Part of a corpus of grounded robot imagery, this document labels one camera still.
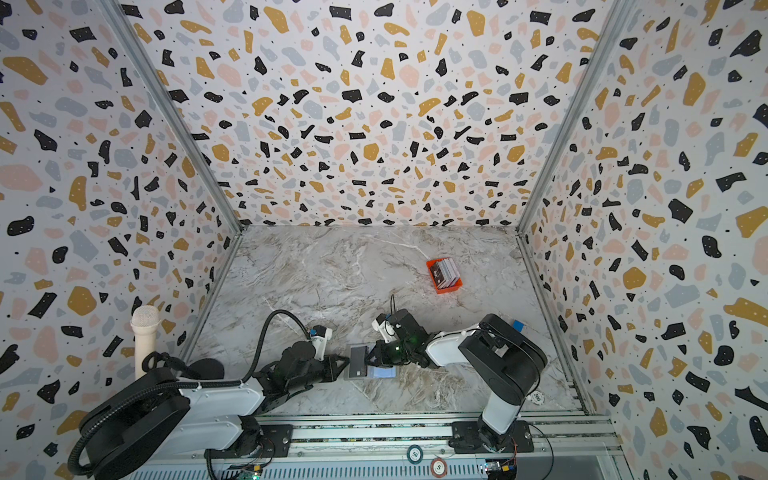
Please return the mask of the beige leather card holder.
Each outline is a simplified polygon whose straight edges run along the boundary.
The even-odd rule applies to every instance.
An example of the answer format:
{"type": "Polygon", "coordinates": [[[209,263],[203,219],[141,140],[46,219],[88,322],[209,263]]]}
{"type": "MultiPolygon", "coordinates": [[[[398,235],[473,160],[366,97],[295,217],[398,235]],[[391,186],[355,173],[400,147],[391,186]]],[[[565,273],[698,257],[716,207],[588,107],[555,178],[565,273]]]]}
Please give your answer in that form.
{"type": "Polygon", "coordinates": [[[348,380],[394,379],[397,376],[395,366],[384,366],[376,357],[374,348],[366,344],[352,344],[348,354],[350,363],[346,369],[348,380]]]}

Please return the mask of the black VIP credit card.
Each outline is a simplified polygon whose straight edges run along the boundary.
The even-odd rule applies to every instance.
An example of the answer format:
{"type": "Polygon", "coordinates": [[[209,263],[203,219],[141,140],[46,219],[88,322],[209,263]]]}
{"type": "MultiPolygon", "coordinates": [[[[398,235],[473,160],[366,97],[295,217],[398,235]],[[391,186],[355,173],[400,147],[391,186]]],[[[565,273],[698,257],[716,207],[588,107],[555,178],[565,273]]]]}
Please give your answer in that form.
{"type": "Polygon", "coordinates": [[[350,348],[350,364],[348,371],[350,379],[361,379],[367,377],[367,354],[367,345],[355,345],[350,348]]]}

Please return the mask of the red card tray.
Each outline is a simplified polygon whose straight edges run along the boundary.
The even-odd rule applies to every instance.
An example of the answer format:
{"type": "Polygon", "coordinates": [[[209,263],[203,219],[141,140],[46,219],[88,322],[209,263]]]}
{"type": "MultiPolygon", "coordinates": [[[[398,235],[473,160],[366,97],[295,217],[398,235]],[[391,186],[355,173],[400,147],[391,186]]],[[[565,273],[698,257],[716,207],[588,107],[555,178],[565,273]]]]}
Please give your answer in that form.
{"type": "Polygon", "coordinates": [[[455,292],[463,286],[458,266],[452,258],[429,260],[426,266],[437,294],[455,292]]]}

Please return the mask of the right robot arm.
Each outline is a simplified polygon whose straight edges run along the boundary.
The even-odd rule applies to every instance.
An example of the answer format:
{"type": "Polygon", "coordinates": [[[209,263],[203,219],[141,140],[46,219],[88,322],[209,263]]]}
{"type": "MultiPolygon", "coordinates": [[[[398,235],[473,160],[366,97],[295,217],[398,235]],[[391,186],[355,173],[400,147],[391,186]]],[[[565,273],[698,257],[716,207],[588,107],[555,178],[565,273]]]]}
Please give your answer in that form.
{"type": "Polygon", "coordinates": [[[437,369],[468,364],[490,389],[479,428],[496,442],[507,436],[547,365],[544,352],[513,325],[495,314],[453,332],[429,333],[406,309],[381,314],[373,326],[382,335],[365,364],[391,368],[414,364],[437,369]]]}

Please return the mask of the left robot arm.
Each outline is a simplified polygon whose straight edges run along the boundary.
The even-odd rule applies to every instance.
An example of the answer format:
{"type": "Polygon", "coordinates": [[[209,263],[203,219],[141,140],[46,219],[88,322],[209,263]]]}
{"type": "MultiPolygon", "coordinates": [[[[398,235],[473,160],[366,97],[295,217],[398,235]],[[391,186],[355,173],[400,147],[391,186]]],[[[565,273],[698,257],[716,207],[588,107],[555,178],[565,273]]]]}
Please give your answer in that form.
{"type": "Polygon", "coordinates": [[[67,467],[75,476],[121,479],[158,454],[254,450],[257,416],[318,383],[338,380],[348,357],[318,356],[312,341],[286,348],[247,380],[177,377],[159,367],[91,410],[79,424],[67,467]]]}

